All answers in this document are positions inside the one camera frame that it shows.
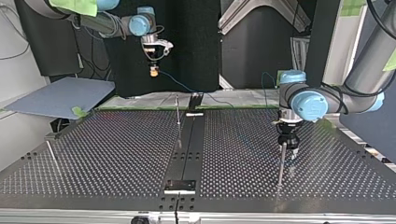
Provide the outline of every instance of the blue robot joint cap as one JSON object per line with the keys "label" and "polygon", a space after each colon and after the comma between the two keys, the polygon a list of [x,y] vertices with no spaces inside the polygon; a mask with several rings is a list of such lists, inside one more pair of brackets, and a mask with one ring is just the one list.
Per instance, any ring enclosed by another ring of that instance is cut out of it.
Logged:
{"label": "blue robot joint cap", "polygon": [[289,70],[280,75],[280,84],[306,82],[306,73],[300,70]]}
{"label": "blue robot joint cap", "polygon": [[291,100],[291,109],[301,119],[314,121],[322,119],[329,110],[329,103],[322,94],[316,91],[302,91]]}

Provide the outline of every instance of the black panel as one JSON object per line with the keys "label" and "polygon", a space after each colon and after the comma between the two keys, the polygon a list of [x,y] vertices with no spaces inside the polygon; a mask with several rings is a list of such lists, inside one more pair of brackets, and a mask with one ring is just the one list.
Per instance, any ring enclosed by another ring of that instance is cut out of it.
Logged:
{"label": "black panel", "polygon": [[310,86],[318,87],[323,80],[340,2],[340,0],[317,2],[305,65],[306,83]]}
{"label": "black panel", "polygon": [[45,18],[24,1],[15,1],[15,5],[41,76],[77,73],[78,51],[71,23]]}
{"label": "black panel", "polygon": [[[260,89],[262,72],[276,77],[292,68],[291,24],[271,7],[258,7],[242,19],[222,42],[222,74],[237,89]],[[273,88],[272,79],[263,80]]]}
{"label": "black panel", "polygon": [[[219,86],[219,0],[123,0],[112,13],[129,16],[137,7],[153,6],[157,23],[165,27],[160,38],[175,47],[161,61],[161,69],[197,91],[215,91]],[[105,41],[116,74],[117,93],[122,97],[153,91],[185,91],[169,77],[149,76],[140,38]]]}

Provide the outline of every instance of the black backdrop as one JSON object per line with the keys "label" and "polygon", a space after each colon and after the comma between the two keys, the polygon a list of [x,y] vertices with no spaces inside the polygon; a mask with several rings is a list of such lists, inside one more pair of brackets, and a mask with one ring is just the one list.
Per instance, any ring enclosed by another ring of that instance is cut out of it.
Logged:
{"label": "black backdrop", "polygon": [[[136,14],[141,6],[152,6],[157,24],[165,31],[160,38],[175,47],[160,64],[160,69],[195,91],[215,91],[219,87],[220,38],[218,21],[220,0],[121,0],[110,13],[118,16]],[[186,91],[169,77],[151,77],[140,38],[105,41],[115,76],[116,91],[121,97],[153,91]]]}

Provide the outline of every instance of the end effector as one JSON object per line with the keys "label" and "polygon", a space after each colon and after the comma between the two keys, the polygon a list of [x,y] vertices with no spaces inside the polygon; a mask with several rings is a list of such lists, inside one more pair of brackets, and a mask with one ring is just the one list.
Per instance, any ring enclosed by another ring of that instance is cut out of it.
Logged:
{"label": "end effector", "polygon": [[150,75],[158,76],[160,60],[169,55],[174,45],[158,38],[164,27],[156,24],[154,8],[139,7],[137,15],[131,18],[129,30],[133,35],[141,36],[142,50],[148,59]]}

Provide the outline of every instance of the black cable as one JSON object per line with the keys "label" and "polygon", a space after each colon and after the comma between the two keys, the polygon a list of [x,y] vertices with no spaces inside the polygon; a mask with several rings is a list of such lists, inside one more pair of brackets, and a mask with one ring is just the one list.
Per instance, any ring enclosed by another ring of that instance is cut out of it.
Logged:
{"label": "black cable", "polygon": [[332,97],[334,97],[339,103],[340,105],[345,109],[345,113],[344,114],[349,114],[349,109],[347,108],[347,105],[344,103],[344,99],[342,99],[340,96],[337,96],[336,94],[334,94],[334,92],[326,90],[324,88],[313,88],[319,91],[325,91],[327,93],[329,93]]}
{"label": "black cable", "polygon": [[372,0],[366,0],[367,1],[367,7],[369,8],[371,14],[373,15],[376,23],[379,25],[379,27],[381,27],[381,29],[387,33],[387,35],[389,35],[390,37],[392,37],[393,39],[396,40],[396,35],[389,30],[389,28],[384,24],[384,22],[381,21],[381,18],[378,16],[378,13],[376,13],[375,7],[373,5]]}
{"label": "black cable", "polygon": [[180,194],[177,195],[177,202],[176,202],[176,207],[175,207],[175,223],[178,224],[178,215],[177,215],[177,209],[178,209],[178,200],[180,198]]}
{"label": "black cable", "polygon": [[374,97],[374,96],[377,96],[377,95],[381,94],[382,92],[386,91],[387,89],[389,89],[389,87],[392,85],[392,83],[394,82],[395,79],[396,79],[396,70],[393,72],[393,75],[390,78],[388,84],[381,91],[378,91],[378,92],[375,92],[375,93],[363,93],[363,92],[359,92],[359,91],[354,91],[350,87],[348,87],[348,85],[344,85],[346,87],[346,89],[350,91],[350,92],[347,92],[347,91],[341,91],[340,89],[337,90],[335,87],[333,87],[333,86],[331,86],[331,85],[329,85],[327,83],[324,83],[324,82],[322,82],[321,84],[323,86],[329,87],[332,90],[339,91],[340,93],[343,93],[343,94],[348,95],[348,96]]}
{"label": "black cable", "polygon": [[392,83],[394,82],[395,78],[396,78],[396,70],[393,72],[393,75],[390,78],[388,84],[381,91],[378,91],[378,92],[375,92],[375,93],[363,93],[363,92],[354,91],[354,90],[350,89],[348,87],[348,85],[344,85],[344,86],[349,91],[351,91],[352,93],[355,93],[355,95],[354,94],[350,94],[348,92],[343,92],[343,93],[344,94],[349,94],[351,96],[356,96],[356,97],[373,97],[373,96],[377,96],[377,95],[381,94],[382,92],[386,91],[392,85]]}
{"label": "black cable", "polygon": [[293,16],[293,23],[291,25],[291,54],[292,54],[292,59],[294,60],[294,62],[296,63],[296,69],[298,69],[298,63],[297,63],[297,57],[296,57],[296,52],[294,50],[294,25],[296,23],[296,18],[297,18],[297,13],[298,13],[298,9],[300,8],[300,2],[297,1],[297,8],[294,11],[294,16]]}
{"label": "black cable", "polygon": [[[99,78],[103,79],[103,77],[96,72],[94,64],[92,64],[89,60],[87,60],[82,55],[81,49],[80,49],[79,44],[78,44],[78,39],[77,39],[77,34],[76,34],[76,30],[75,29],[73,29],[73,35],[74,35],[74,38],[75,38],[75,41],[76,41],[77,53],[78,53],[79,58],[81,59],[81,62],[87,64],[88,67],[90,67],[91,70],[92,70],[92,74],[90,76],[90,79],[92,79],[95,75],[97,75]],[[81,68],[81,70],[77,74],[81,74],[85,70],[85,68],[86,68],[85,66],[83,68]]]}
{"label": "black cable", "polygon": [[27,50],[29,49],[29,47],[30,47],[30,44],[27,44],[26,49],[23,52],[16,54],[16,55],[0,58],[0,60],[8,60],[8,59],[18,58],[18,57],[22,56],[24,53],[26,53]]}
{"label": "black cable", "polygon": [[95,60],[93,59],[93,55],[94,55],[94,53],[93,53],[93,51],[94,51],[93,30],[92,30],[91,34],[92,34],[92,36],[91,36],[91,62],[93,63],[93,66],[95,66],[95,68],[96,68],[97,70],[102,71],[102,72],[105,72],[105,71],[107,71],[107,70],[110,68],[110,62],[108,62],[108,65],[107,65],[106,68],[101,68],[101,67],[99,67],[99,66],[96,64]]}

